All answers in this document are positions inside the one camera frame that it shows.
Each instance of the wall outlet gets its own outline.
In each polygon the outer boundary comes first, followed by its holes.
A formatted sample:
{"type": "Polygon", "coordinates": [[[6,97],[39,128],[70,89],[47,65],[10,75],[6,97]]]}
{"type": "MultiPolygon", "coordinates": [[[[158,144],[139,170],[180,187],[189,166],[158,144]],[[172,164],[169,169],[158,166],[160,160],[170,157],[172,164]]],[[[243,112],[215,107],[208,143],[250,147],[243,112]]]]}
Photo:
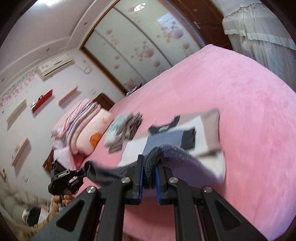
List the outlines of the wall outlet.
{"type": "Polygon", "coordinates": [[[26,176],[26,175],[23,175],[23,176],[22,176],[22,179],[23,179],[23,181],[24,181],[25,183],[27,183],[28,180],[29,180],[29,177],[26,176]]]}

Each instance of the wall shelf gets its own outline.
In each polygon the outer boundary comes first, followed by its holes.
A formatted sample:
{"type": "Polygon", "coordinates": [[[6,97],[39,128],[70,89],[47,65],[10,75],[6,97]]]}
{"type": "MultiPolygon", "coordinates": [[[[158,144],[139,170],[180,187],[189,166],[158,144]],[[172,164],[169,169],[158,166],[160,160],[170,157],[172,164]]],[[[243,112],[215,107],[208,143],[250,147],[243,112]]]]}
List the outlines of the wall shelf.
{"type": "Polygon", "coordinates": [[[16,108],[15,110],[8,116],[6,122],[10,123],[13,118],[27,105],[26,99],[24,99],[16,108]]]}
{"type": "Polygon", "coordinates": [[[49,99],[50,96],[52,96],[52,89],[47,92],[45,95],[43,95],[32,107],[31,110],[34,113],[45,101],[49,99]]]}
{"type": "Polygon", "coordinates": [[[72,95],[73,93],[75,93],[77,91],[78,86],[76,86],[74,89],[70,90],[65,96],[63,96],[60,100],[59,100],[59,105],[61,105],[70,95],[72,95]]]}
{"type": "Polygon", "coordinates": [[[12,166],[16,165],[18,159],[20,158],[20,155],[22,154],[22,152],[24,151],[24,149],[28,145],[28,143],[29,143],[29,139],[25,138],[25,140],[22,142],[22,144],[20,144],[20,147],[18,148],[14,158],[12,159],[12,163],[11,163],[12,166]]]}

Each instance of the white wall shelf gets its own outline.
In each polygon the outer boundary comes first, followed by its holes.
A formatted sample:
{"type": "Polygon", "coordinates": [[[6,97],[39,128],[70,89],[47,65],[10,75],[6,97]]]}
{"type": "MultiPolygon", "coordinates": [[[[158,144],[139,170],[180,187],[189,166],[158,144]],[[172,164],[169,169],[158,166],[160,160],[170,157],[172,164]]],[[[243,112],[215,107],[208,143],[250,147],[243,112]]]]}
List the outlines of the white wall shelf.
{"type": "Polygon", "coordinates": [[[76,86],[74,89],[70,90],[65,96],[63,96],[59,100],[59,105],[61,105],[70,95],[74,94],[77,91],[78,86],[76,86]]]}
{"type": "Polygon", "coordinates": [[[14,111],[8,116],[6,119],[7,123],[10,123],[13,118],[27,105],[26,99],[24,99],[15,109],[14,111]]]}
{"type": "Polygon", "coordinates": [[[22,144],[20,144],[20,147],[18,148],[14,158],[12,159],[12,166],[15,166],[18,159],[20,158],[20,155],[22,154],[22,152],[24,151],[25,147],[28,145],[29,143],[29,139],[26,137],[25,140],[22,142],[22,144]]]}

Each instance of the ceiling light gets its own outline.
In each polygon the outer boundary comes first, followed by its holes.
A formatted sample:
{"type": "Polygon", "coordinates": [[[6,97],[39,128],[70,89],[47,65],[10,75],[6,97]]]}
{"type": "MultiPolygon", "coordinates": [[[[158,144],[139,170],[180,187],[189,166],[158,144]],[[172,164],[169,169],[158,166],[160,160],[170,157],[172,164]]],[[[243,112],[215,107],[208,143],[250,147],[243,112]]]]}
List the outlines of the ceiling light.
{"type": "Polygon", "coordinates": [[[40,3],[45,3],[47,6],[52,6],[53,4],[60,2],[61,0],[38,0],[40,3]]]}
{"type": "Polygon", "coordinates": [[[143,9],[145,7],[146,3],[141,3],[139,5],[137,5],[135,8],[134,8],[134,12],[137,12],[137,11],[140,11],[141,9],[143,9]]]}

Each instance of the air conditioner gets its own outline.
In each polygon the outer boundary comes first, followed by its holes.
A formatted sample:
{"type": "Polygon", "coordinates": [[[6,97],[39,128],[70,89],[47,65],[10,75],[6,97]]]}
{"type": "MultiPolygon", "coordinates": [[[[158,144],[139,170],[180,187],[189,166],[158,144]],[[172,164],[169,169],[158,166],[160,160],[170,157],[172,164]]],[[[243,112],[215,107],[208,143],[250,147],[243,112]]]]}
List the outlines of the air conditioner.
{"type": "Polygon", "coordinates": [[[74,63],[73,57],[69,53],[65,53],[38,66],[38,74],[41,79],[46,80],[74,63]]]}

